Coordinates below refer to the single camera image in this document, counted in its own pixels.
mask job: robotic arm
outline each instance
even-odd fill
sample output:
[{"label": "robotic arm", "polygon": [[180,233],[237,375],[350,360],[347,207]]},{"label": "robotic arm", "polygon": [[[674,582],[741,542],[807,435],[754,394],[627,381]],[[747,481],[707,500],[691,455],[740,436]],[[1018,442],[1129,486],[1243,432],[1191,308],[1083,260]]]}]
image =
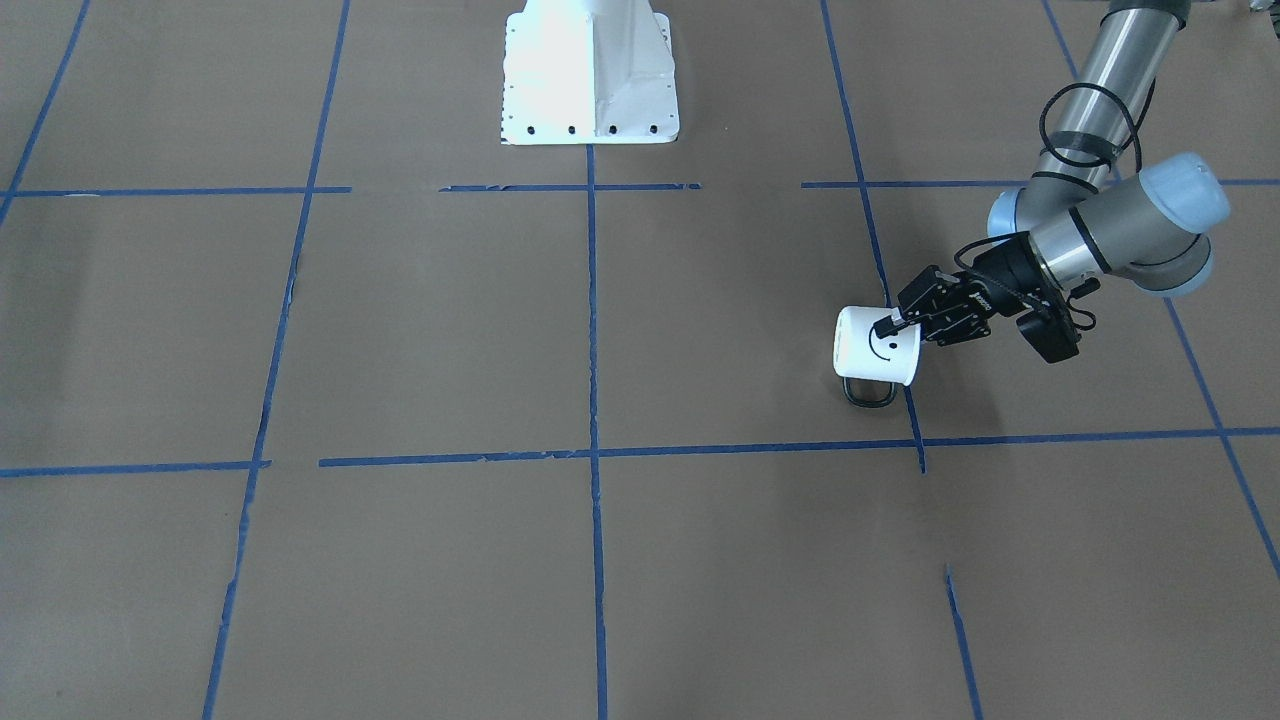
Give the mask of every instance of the robotic arm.
[{"label": "robotic arm", "polygon": [[[846,307],[836,331],[840,375],[910,384],[922,342],[986,337],[987,320],[997,314],[1016,315],[1032,347],[1059,363],[1079,354],[1080,332],[1093,327],[1075,322],[1073,313],[1093,315],[1073,301],[1101,287],[1101,275],[1128,278],[1165,297],[1207,279],[1213,258],[1204,233],[1230,213],[1226,195],[1190,152],[1143,168],[1137,137],[1156,70],[1189,10],[1190,0],[1111,0],[1080,81],[1041,114],[1043,149],[1030,181],[992,206],[991,237],[956,252],[959,272],[925,268],[887,313]],[[1065,109],[1050,133],[1046,118],[1062,99]],[[1138,119],[1130,111],[1135,106],[1142,106]],[[1130,145],[1137,174],[1103,191]]]}]

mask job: white cup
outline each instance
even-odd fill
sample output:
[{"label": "white cup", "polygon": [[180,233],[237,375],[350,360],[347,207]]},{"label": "white cup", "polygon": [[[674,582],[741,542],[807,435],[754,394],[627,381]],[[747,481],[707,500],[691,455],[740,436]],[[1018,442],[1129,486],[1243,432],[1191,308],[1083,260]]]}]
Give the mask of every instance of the white cup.
[{"label": "white cup", "polygon": [[910,325],[886,338],[872,329],[897,309],[850,306],[836,320],[836,350],[832,364],[842,378],[911,384],[920,360],[920,325]]}]

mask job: blue tape line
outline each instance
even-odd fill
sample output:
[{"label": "blue tape line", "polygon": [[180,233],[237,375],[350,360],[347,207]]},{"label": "blue tape line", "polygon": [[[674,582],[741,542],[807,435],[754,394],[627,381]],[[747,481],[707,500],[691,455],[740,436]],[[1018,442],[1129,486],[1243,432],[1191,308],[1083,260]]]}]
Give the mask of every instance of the blue tape line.
[{"label": "blue tape line", "polygon": [[618,192],[701,190],[700,182],[655,182],[630,184],[449,184],[439,192]]},{"label": "blue tape line", "polygon": [[859,187],[1021,187],[1027,181],[961,179],[961,181],[805,181],[801,190],[856,190]]},{"label": "blue tape line", "polygon": [[915,410],[915,396],[909,386],[902,386],[902,398],[906,400],[906,416],[911,421],[911,438],[915,441],[915,455],[920,461],[920,474],[929,471],[929,459],[924,452],[924,436],[920,433],[920,415]]},{"label": "blue tape line", "polygon": [[[831,69],[836,74],[836,90],[840,91],[840,108],[845,114],[845,132],[849,133],[849,150],[854,158],[854,173],[858,176],[858,193],[863,200],[863,214],[867,218],[867,234],[872,241],[872,256],[876,260],[876,273],[879,275],[881,287],[884,291],[884,306],[893,306],[893,293],[890,291],[888,274],[884,272],[884,258],[881,254],[879,236],[876,232],[876,215],[872,213],[872,197],[867,190],[867,174],[863,172],[863,154],[858,147],[858,132],[854,131],[854,111],[849,105],[849,92],[845,90],[845,72],[840,67],[840,53],[836,50],[836,33],[831,27],[831,9],[827,0],[819,0],[822,5],[822,24],[827,31],[827,50],[831,54]],[[915,451],[920,460],[920,471],[928,469],[928,460],[924,456],[924,442],[920,438],[920,423],[915,409],[915,398],[911,389],[906,388],[906,413],[911,419],[911,434],[915,438]]]},{"label": "blue tape line", "polygon": [[1258,437],[1258,436],[1280,436],[1280,428],[1226,428],[1224,430],[1231,437]]},{"label": "blue tape line", "polygon": [[604,632],[604,529],[600,514],[600,392],[599,392],[599,306],[596,305],[595,265],[595,146],[586,146],[586,266],[590,332],[588,366],[590,369],[590,433],[591,433],[591,561],[595,570],[595,711],[599,720],[609,717],[609,669]]},{"label": "blue tape line", "polygon": [[526,452],[454,452],[447,455],[388,455],[325,457],[320,468],[374,468],[380,465],[452,465],[462,462],[512,462],[517,460],[571,460],[589,457],[589,450],[543,450]]},{"label": "blue tape line", "polygon": [[[261,461],[262,468],[271,465]],[[228,470],[248,470],[252,460],[232,462],[154,462],[146,465],[67,465],[61,468],[3,468],[0,478],[67,478],[76,475],[152,475],[161,473],[225,473]]]},{"label": "blue tape line", "polygon": [[1071,59],[1071,49],[1066,45],[1066,37],[1062,35],[1062,28],[1057,24],[1057,15],[1053,14],[1053,8],[1048,5],[1048,0],[1041,0],[1041,5],[1044,8],[1044,15],[1048,17],[1048,24],[1053,27],[1053,36],[1057,37],[1057,46],[1062,50],[1062,59],[1066,60],[1066,69],[1071,72],[1071,79],[1080,79],[1080,73],[1075,69],[1075,60]]},{"label": "blue tape line", "polygon": [[[1280,427],[1226,428],[1233,437],[1280,436]],[[1098,433],[1046,433],[1024,436],[972,436],[948,438],[923,438],[927,447],[978,447],[1002,445],[1052,445],[1085,442],[1142,442],[1161,439],[1215,438],[1221,434],[1215,428],[1180,430],[1123,430]],[[892,450],[915,447],[915,439],[860,439],[832,442],[781,442],[741,445],[677,445],[641,447],[602,447],[600,457],[660,457],[669,455],[746,455],[764,452],[827,452],[856,450]],[[524,460],[581,460],[591,456],[590,448],[543,450],[516,452],[460,452],[442,455],[387,455],[365,457],[325,457],[320,468],[366,468],[381,465],[448,465],[462,462],[509,462]]]},{"label": "blue tape line", "polygon": [[658,183],[632,183],[632,184],[598,184],[595,190],[598,192],[617,192],[617,191],[664,191],[664,190],[701,190],[703,183],[700,182],[658,182]]},{"label": "blue tape line", "polygon": [[969,688],[969,705],[973,707],[973,720],[982,720],[982,698],[978,696],[978,678],[973,671],[973,656],[969,653],[969,637],[964,632],[964,616],[956,601],[956,585],[947,565],[947,603],[951,606],[951,623],[956,628],[956,644],[960,646],[960,661],[964,664],[964,682]]},{"label": "blue tape line", "polygon": [[585,184],[449,184],[439,192],[585,192]]},{"label": "blue tape line", "polygon": [[205,691],[204,720],[212,720],[214,705],[218,700],[218,685],[221,682],[223,661],[227,655],[227,638],[230,633],[232,615],[236,609],[236,591],[239,587],[241,568],[244,562],[244,544],[248,539],[250,506],[257,492],[259,462],[266,446],[266,429],[271,421],[271,401],[275,396],[275,383],[280,373],[280,356],[284,352],[284,337],[289,327],[289,306],[293,304],[293,286],[298,277],[298,259],[306,240],[307,220],[311,214],[311,199],[315,196],[316,177],[320,173],[320,155],[324,151],[325,128],[329,123],[329,108],[333,105],[333,88],[338,82],[338,65],[342,60],[342,45],[347,33],[347,18],[351,14],[351,0],[343,0],[342,15],[338,19],[338,36],[333,45],[333,59],[329,64],[329,82],[325,87],[324,102],[320,106],[320,120],[316,123],[316,140],[311,150],[311,168],[307,173],[307,192],[302,195],[302,211],[298,215],[298,231],[293,238],[293,255],[289,259],[289,274],[284,283],[284,299],[280,302],[280,319],[275,328],[275,343],[271,348],[271,366],[266,375],[266,389],[262,393],[262,415],[259,421],[257,438],[253,441],[253,465],[244,483],[244,502],[241,505],[239,529],[236,538],[236,565],[232,579],[227,584],[223,600],[221,620],[218,625],[218,643],[214,647],[214,660],[209,670],[209,687]]},{"label": "blue tape line", "polygon": [[1065,433],[1029,436],[978,436],[954,438],[925,438],[929,447],[975,447],[984,445],[1048,445],[1073,442],[1124,442],[1144,439],[1188,439],[1217,437],[1216,429],[1189,430],[1133,430],[1115,433]]},{"label": "blue tape line", "polygon": [[54,82],[49,85],[49,92],[45,95],[45,104],[40,106],[40,113],[36,115],[36,124],[31,128],[31,135],[27,137],[27,146],[22,150],[22,158],[18,159],[18,168],[13,173],[13,179],[9,181],[9,192],[5,195],[4,202],[0,204],[0,227],[4,225],[5,218],[9,217],[9,208],[13,205],[14,193],[22,186],[22,177],[27,173],[27,164],[31,163],[31,154],[36,150],[36,141],[40,140],[40,131],[45,127],[45,120],[49,118],[49,109],[54,105],[54,97],[58,96],[58,88],[63,85],[63,77],[67,74],[67,67],[72,61],[72,53],[76,51],[76,44],[79,42],[81,28],[84,27],[84,17],[88,14],[90,0],[81,3],[79,14],[76,15],[76,26],[72,28],[72,37],[67,41],[67,50],[63,53],[63,60],[58,63],[58,72],[54,73]]},{"label": "blue tape line", "polygon": [[1262,519],[1262,512],[1258,510],[1258,503],[1253,498],[1253,489],[1249,488],[1249,480],[1244,475],[1244,469],[1240,468],[1240,461],[1235,456],[1235,448],[1231,446],[1231,438],[1222,425],[1222,418],[1219,415],[1217,404],[1213,402],[1213,396],[1208,391],[1208,383],[1204,382],[1204,373],[1201,372],[1199,361],[1196,360],[1196,352],[1192,350],[1192,341],[1187,337],[1187,329],[1183,327],[1181,318],[1178,316],[1178,309],[1174,307],[1172,300],[1165,299],[1165,307],[1169,309],[1169,318],[1174,322],[1174,329],[1178,331],[1178,340],[1183,343],[1183,352],[1187,354],[1187,361],[1192,365],[1192,373],[1196,375],[1196,384],[1199,386],[1201,395],[1204,397],[1204,406],[1208,407],[1210,418],[1213,419],[1213,427],[1217,429],[1219,439],[1222,442],[1222,450],[1226,452],[1226,459],[1231,464],[1231,471],[1235,473],[1235,483],[1240,487],[1240,493],[1244,496],[1244,503],[1249,509],[1249,515],[1253,518],[1253,525],[1258,530],[1258,537],[1262,538],[1262,546],[1267,551],[1267,557],[1271,559],[1271,569],[1275,570],[1276,579],[1280,579],[1280,555],[1276,553],[1275,542],[1271,539],[1271,533],[1267,530],[1267,524]]},{"label": "blue tape line", "polygon": [[[317,195],[346,195],[351,186],[323,186]],[[14,197],[173,197],[186,195],[305,195],[306,187],[138,187],[95,190],[19,190]]]},{"label": "blue tape line", "polygon": [[745,455],[759,452],[822,452],[835,450],[887,450],[915,447],[911,439],[855,439],[836,442],[778,442],[749,445],[684,445],[653,447],[609,447],[600,457],[654,457],[668,455]]}]

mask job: grid square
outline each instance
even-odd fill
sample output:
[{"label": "grid square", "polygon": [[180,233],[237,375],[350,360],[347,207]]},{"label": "grid square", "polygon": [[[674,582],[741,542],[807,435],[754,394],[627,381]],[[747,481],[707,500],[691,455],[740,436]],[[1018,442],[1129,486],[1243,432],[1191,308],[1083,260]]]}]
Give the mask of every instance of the grid square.
[{"label": "grid square", "polygon": [[316,197],[268,456],[586,447],[585,205]]},{"label": "grid square", "polygon": [[521,6],[355,4],[320,177],[372,192],[586,182],[580,147],[500,143],[503,35]]},{"label": "grid square", "polygon": [[1274,712],[1276,577],[1217,438],[932,452],[989,716]]},{"label": "grid square", "polygon": [[836,315],[882,305],[856,196],[776,186],[599,199],[607,447],[910,438],[850,407]]},{"label": "grid square", "polygon": [[595,717],[586,461],[261,475],[219,717]]},{"label": "grid square", "polygon": [[17,201],[0,231],[0,466],[246,459],[298,202]]},{"label": "grid square", "polygon": [[[662,3],[654,9],[666,12]],[[602,146],[602,183],[851,178],[849,136],[813,3],[671,8],[681,137]]]},{"label": "grid square", "polygon": [[[873,190],[893,291],[984,234],[989,188]],[[1202,429],[1213,425],[1164,302],[1120,278],[1078,306],[1098,315],[1080,355],[1046,364],[1014,319],[991,337],[924,347],[915,397],[927,437]]]},{"label": "grid square", "polygon": [[[1274,178],[1280,44],[1266,13],[1245,3],[1196,3],[1160,68],[1142,128],[1147,163],[1202,155],[1220,178]],[[1075,64],[1083,68],[1106,8],[1052,0]]]},{"label": "grid square", "polygon": [[79,8],[79,0],[13,0],[0,6],[0,183],[5,190],[58,73]]},{"label": "grid square", "polygon": [[339,4],[302,5],[92,5],[23,188],[305,183]]},{"label": "grid square", "polygon": [[243,473],[0,483],[4,717],[197,717]]},{"label": "grid square", "polygon": [[1229,187],[1231,217],[1213,229],[1213,275],[1174,305],[1222,423],[1280,424],[1280,337],[1262,307],[1280,305],[1275,206],[1280,187]]},{"label": "grid square", "polygon": [[963,717],[911,450],[602,462],[609,716]]},{"label": "grid square", "polygon": [[832,3],[831,15],[867,179],[1034,169],[1036,118],[1071,79],[1039,3]]}]

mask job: light blue joint cap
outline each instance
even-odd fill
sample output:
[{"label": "light blue joint cap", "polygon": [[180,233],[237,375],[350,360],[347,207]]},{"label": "light blue joint cap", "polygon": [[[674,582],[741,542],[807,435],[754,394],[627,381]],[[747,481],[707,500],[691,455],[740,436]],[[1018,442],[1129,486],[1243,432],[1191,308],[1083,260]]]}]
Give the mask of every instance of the light blue joint cap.
[{"label": "light blue joint cap", "polygon": [[987,237],[998,237],[1018,232],[1018,196],[1023,188],[1006,190],[991,205],[987,214]]},{"label": "light blue joint cap", "polygon": [[1169,222],[1194,234],[1208,232],[1231,214],[1222,186],[1204,159],[1194,152],[1174,155],[1138,173],[1142,188]]},{"label": "light blue joint cap", "polygon": [[1202,284],[1208,282],[1208,277],[1213,274],[1213,249],[1208,251],[1208,260],[1204,261],[1204,266],[1199,269],[1198,273],[1192,275],[1192,279],[1184,282],[1178,287],[1171,287],[1167,290],[1147,290],[1138,286],[1138,290],[1146,292],[1147,295],[1155,295],[1156,297],[1181,297],[1184,295],[1190,295],[1201,288]]}]

